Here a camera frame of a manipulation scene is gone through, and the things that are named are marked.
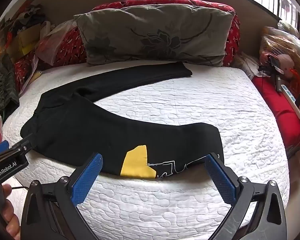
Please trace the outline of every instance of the human hand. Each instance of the human hand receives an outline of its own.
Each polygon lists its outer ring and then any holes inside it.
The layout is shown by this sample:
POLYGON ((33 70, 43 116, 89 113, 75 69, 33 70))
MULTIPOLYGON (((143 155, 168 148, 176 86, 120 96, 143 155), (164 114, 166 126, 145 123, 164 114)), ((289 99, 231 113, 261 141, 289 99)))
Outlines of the human hand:
MULTIPOLYGON (((3 195, 5 198, 9 196, 12 192, 12 188, 9 184, 2 185, 3 188, 3 195)), ((19 219, 14 214, 14 209, 11 204, 11 202, 6 199, 6 202, 4 204, 3 210, 2 210, 2 216, 4 220, 7 222, 6 230, 7 232, 15 239, 20 240, 20 225, 19 225, 19 219)))

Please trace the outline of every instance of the black sweatshirt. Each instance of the black sweatshirt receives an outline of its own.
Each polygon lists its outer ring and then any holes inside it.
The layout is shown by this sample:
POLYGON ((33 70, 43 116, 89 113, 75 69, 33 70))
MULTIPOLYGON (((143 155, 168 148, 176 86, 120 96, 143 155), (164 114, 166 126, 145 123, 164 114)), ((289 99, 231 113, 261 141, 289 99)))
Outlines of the black sweatshirt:
POLYGON ((83 78, 41 95, 34 115, 21 129, 35 136, 36 151, 80 166, 101 153, 102 171, 133 177, 165 177, 203 163, 214 152, 223 161, 219 131, 213 125, 165 125, 124 118, 94 102, 155 82, 190 77, 182 62, 142 65, 83 78))

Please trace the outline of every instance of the plush toy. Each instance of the plush toy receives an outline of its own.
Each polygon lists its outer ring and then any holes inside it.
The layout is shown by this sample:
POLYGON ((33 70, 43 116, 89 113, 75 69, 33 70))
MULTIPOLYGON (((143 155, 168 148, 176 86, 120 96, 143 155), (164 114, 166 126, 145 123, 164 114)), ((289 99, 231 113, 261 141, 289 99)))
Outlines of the plush toy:
POLYGON ((291 79, 293 77, 293 73, 290 71, 294 69, 294 62, 291 57, 287 54, 280 54, 277 56, 280 61, 280 68, 284 72, 284 76, 287 79, 291 79))

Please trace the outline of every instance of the floral pillowcase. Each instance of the floral pillowcase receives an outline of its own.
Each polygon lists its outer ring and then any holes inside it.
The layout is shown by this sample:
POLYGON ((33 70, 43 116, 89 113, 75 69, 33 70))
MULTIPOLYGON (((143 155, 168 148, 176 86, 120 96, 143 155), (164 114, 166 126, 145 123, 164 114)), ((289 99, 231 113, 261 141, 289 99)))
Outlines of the floral pillowcase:
POLYGON ((186 4, 130 6, 76 15, 95 65, 154 59, 222 66, 234 12, 186 4))

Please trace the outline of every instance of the quilted bedspread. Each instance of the quilted bedspread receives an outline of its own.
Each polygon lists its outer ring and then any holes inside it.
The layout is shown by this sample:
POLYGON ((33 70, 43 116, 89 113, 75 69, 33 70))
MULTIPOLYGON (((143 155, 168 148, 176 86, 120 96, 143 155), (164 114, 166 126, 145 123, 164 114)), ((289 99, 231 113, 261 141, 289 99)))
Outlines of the quilted bedspread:
MULTIPOLYGON (((157 63, 116 62, 94 67, 79 64, 49 70, 26 89, 20 107, 3 126, 3 138, 10 145, 21 139, 21 127, 32 116, 40 95, 49 89, 105 71, 157 63)), ((96 104, 135 120, 171 125, 205 122, 216 126, 225 165, 252 182, 274 179, 286 206, 290 185, 285 149, 276 120, 255 86, 239 69, 185 66, 193 72, 192 77, 130 89, 96 104)), ((25 186, 34 179, 55 182, 74 170, 34 151, 27 158, 29 166, 15 175, 25 186)), ((78 208, 102 240, 205 240, 230 206, 223 202, 203 165, 197 165, 163 179, 100 174, 78 208)), ((254 205, 250 205, 244 224, 253 209, 254 205)))

